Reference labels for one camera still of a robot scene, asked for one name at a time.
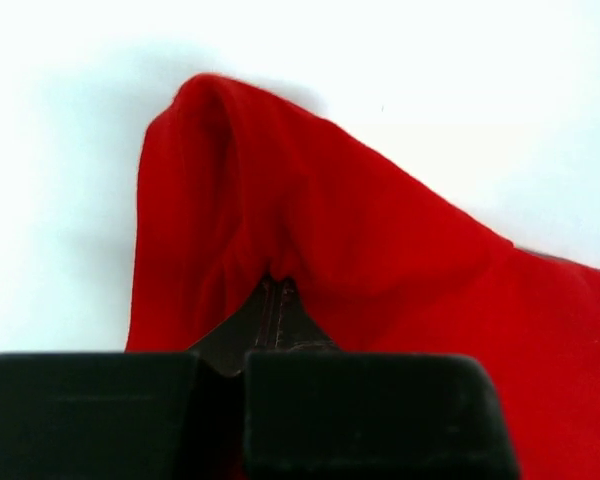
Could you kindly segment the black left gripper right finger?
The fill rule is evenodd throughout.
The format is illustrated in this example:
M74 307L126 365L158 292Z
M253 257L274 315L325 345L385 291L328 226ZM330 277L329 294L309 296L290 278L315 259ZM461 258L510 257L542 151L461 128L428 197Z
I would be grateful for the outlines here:
M337 350L294 284L263 282L245 359L251 479L516 479L496 389L460 355Z

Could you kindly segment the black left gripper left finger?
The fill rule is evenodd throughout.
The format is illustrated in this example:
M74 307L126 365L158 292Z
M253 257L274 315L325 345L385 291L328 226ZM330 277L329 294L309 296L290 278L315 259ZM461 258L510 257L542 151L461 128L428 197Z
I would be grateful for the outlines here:
M187 351L0 353L0 479L241 478L244 356L279 293Z

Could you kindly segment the red t shirt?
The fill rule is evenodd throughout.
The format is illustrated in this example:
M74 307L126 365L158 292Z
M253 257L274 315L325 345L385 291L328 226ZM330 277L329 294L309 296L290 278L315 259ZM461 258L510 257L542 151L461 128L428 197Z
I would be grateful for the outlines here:
M149 125L130 351L183 350L265 275L352 351L461 353L527 479L600 479L600 270L514 246L335 124L200 74Z

